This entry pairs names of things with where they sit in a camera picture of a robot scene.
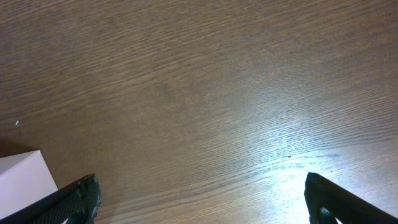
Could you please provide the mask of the pink cardboard box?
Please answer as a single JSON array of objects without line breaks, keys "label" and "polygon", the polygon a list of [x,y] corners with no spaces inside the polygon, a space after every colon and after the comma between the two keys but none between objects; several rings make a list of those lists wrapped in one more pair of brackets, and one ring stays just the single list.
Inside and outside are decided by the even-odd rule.
[{"label": "pink cardboard box", "polygon": [[1,218],[6,218],[57,190],[39,150],[1,158]]}]

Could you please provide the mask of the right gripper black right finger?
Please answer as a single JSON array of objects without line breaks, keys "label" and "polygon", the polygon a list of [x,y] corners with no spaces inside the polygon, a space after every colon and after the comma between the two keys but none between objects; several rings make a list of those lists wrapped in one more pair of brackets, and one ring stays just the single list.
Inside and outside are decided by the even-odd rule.
[{"label": "right gripper black right finger", "polygon": [[307,174],[304,196],[310,224],[397,224],[396,217],[317,173]]}]

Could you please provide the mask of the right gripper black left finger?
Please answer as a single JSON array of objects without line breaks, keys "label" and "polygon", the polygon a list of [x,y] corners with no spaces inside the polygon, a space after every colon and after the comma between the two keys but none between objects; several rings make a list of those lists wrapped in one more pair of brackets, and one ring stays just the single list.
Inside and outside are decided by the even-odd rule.
[{"label": "right gripper black left finger", "polygon": [[1,224],[93,224],[100,205],[98,179],[88,174],[1,219]]}]

